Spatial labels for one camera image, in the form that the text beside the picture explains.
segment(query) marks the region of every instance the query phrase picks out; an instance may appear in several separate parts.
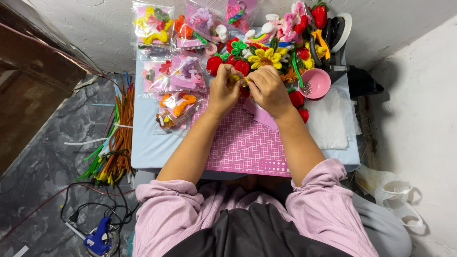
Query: pink shirt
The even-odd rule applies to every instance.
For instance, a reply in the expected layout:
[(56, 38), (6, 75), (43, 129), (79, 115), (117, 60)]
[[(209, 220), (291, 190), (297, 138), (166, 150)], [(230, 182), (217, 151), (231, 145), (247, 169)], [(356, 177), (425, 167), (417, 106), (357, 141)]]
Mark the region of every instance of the pink shirt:
[(353, 257), (378, 257), (352, 205), (352, 191), (340, 186), (346, 171), (338, 159), (319, 163), (286, 201), (286, 208), (261, 192), (246, 194), (215, 183), (199, 192), (191, 182), (152, 180), (139, 185), (133, 257), (161, 257), (196, 231), (211, 227), (224, 209), (248, 209), (251, 203), (274, 204), (301, 235), (347, 252)]

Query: floor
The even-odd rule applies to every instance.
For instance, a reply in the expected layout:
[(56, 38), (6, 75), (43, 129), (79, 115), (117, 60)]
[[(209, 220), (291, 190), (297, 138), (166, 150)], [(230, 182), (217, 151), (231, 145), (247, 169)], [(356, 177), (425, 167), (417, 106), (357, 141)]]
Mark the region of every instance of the floor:
[[(126, 83), (124, 75), (110, 77)], [(83, 159), (90, 155), (99, 143), (71, 146), (64, 145), (64, 142), (102, 138), (112, 107), (97, 107), (92, 104), (113, 104), (114, 95), (112, 83), (98, 78), (96, 83), (81, 89), (75, 97), (65, 99), (6, 170), (0, 179), (0, 238), (49, 197), (74, 183), (89, 166), (91, 160)], [(123, 192), (133, 188), (124, 178), (119, 185)], [(117, 193), (117, 189), (113, 187), (109, 187), (109, 191)], [(133, 209), (137, 204), (135, 194), (130, 193), (125, 197), (128, 207)], [(120, 196), (113, 198), (118, 204), (123, 204)], [(65, 191), (2, 239), (0, 257), (12, 257), (24, 246), (29, 248), (25, 256), (87, 256), (82, 239), (75, 236), (60, 220), (60, 206), (64, 204), (64, 200)], [(68, 220), (77, 206), (87, 202), (113, 205), (106, 195), (75, 186), (69, 190), (65, 220)], [(105, 208), (99, 206), (84, 208), (79, 215), (77, 227), (88, 233), (97, 227), (104, 211)], [(124, 210), (120, 209), (119, 212), (122, 217)], [(134, 221), (135, 218), (121, 231), (122, 255), (126, 254), (126, 242), (134, 229)]]

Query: sunflower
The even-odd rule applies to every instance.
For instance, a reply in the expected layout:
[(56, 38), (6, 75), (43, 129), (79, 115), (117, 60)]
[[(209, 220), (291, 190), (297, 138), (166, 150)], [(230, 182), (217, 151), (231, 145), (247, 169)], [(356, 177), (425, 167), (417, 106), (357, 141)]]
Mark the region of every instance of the sunflower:
[(248, 58), (248, 61), (253, 63), (251, 69), (258, 69), (265, 65), (272, 65), (276, 69), (280, 69), (282, 67), (282, 64), (279, 62), (280, 59), (281, 54), (275, 53), (273, 48), (269, 48), (266, 51), (260, 48), (255, 51), (255, 55)]

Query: table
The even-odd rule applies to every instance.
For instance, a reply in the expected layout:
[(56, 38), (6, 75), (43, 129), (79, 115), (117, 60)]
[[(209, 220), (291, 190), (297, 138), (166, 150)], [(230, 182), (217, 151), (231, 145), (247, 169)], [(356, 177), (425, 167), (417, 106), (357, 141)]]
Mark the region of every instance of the table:
[[(137, 55), (135, 91), (135, 105), (133, 112), (133, 137), (132, 137), (132, 167), (142, 171), (159, 173), (173, 151), (178, 147), (182, 138), (173, 134), (153, 134), (155, 127), (155, 114), (158, 112), (154, 98), (143, 97), (143, 62)], [(339, 87), (349, 99), (349, 85), (347, 75), (342, 76), (332, 86)], [(351, 135), (349, 147), (341, 150), (322, 150), (326, 158), (339, 159), (347, 172), (353, 171), (360, 166), (359, 151), (357, 148), (356, 135)], [(226, 180), (237, 179), (246, 174), (209, 171), (203, 172), (203, 179)]]

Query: concrete wall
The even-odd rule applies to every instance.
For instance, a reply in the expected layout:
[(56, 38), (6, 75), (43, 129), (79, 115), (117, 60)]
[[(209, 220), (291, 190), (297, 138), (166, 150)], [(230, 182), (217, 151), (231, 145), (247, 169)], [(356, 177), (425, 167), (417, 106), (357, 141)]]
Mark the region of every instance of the concrete wall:
[[(123, 72), (135, 68), (129, 45), (131, 5), (129, 0), (28, 0), (69, 40), (104, 71)], [(197, 0), (218, 14), (226, 0)], [(265, 14), (284, 15), (296, 0), (265, 0), (256, 24), (265, 23)], [(154, 0), (175, 5), (178, 14), (184, 0)], [(328, 0), (332, 13), (348, 12), (353, 27), (346, 48), (348, 63), (373, 67), (457, 14), (457, 1), (436, 0)]]
[(425, 226), (410, 230), (413, 257), (457, 256), (457, 16), (389, 56), (371, 96), (382, 170), (412, 182)]

